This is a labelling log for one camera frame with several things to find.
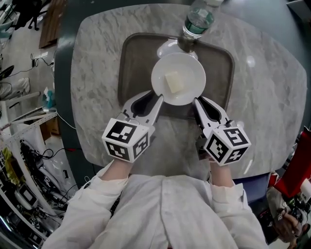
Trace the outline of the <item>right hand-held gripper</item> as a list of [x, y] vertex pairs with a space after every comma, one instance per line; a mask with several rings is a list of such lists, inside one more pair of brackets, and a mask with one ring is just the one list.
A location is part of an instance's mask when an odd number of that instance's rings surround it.
[[244, 129], [230, 120], [225, 110], [201, 96], [193, 100], [193, 113], [201, 129], [198, 138], [199, 160], [210, 158], [219, 166], [238, 162], [251, 146]]

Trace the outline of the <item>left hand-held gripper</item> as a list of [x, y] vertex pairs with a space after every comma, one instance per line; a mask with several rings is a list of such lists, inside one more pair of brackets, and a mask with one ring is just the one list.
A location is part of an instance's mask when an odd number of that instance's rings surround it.
[[152, 90], [141, 92], [127, 100], [122, 112], [109, 120], [102, 135], [108, 155], [134, 163], [151, 144], [154, 124], [163, 102], [163, 95], [156, 96]]

